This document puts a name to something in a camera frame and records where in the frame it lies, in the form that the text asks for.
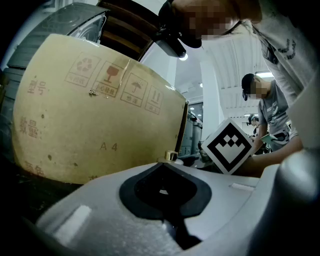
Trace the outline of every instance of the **cardboard box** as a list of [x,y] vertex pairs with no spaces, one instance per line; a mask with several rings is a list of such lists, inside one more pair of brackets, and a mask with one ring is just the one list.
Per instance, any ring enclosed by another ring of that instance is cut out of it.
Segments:
[[52,34],[16,95],[15,160],[36,175],[76,184],[154,163],[180,147],[186,108],[178,91],[139,62]]

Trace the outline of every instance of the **black cap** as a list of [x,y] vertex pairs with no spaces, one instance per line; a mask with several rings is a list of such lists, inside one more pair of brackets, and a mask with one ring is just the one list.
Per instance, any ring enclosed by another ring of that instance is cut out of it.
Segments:
[[250,93],[250,86],[251,83],[254,79],[254,74],[246,74],[241,81],[241,86],[242,86],[242,90],[244,91],[245,94],[249,94]]

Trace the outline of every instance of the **fragile symbol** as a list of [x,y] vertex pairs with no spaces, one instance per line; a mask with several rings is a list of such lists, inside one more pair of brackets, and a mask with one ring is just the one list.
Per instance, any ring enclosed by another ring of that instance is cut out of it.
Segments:
[[108,83],[111,83],[110,78],[111,77],[115,77],[116,75],[118,75],[119,69],[114,67],[114,66],[109,66],[106,73],[109,75],[107,80],[104,80]]
[[132,91],[133,93],[136,91],[137,88],[141,89],[141,85],[137,82],[133,82],[132,85],[134,86],[134,90]]
[[76,64],[76,69],[82,72],[87,72],[91,68],[92,68],[92,59],[90,58],[84,58],[82,61],[79,61]]

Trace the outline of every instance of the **white cube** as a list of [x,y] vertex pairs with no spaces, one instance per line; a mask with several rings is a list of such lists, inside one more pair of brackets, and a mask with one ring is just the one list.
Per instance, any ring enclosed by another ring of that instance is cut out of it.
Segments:
[[227,118],[201,147],[222,173],[231,175],[251,155],[253,142],[231,118]]

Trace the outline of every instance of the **white pillar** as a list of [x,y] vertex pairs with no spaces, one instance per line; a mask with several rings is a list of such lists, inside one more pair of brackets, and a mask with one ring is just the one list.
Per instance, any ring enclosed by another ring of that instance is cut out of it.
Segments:
[[215,68],[211,61],[201,61],[201,76],[203,83],[203,129],[202,140],[205,140],[218,125],[224,120],[224,114],[220,105]]
[[167,55],[156,43],[153,43],[140,63],[155,71],[175,87],[177,60],[178,58]]

